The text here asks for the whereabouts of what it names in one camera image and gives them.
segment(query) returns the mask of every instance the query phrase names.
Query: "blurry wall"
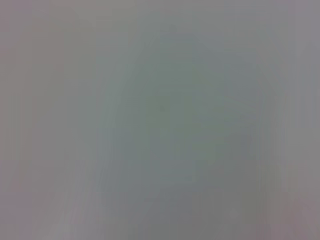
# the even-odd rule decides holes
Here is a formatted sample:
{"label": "blurry wall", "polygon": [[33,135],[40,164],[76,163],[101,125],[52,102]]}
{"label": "blurry wall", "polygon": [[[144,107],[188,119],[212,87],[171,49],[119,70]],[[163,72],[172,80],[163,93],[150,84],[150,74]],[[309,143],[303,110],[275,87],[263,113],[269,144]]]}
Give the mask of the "blurry wall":
{"label": "blurry wall", "polygon": [[276,239],[317,182],[306,5],[1,2],[1,239]]}

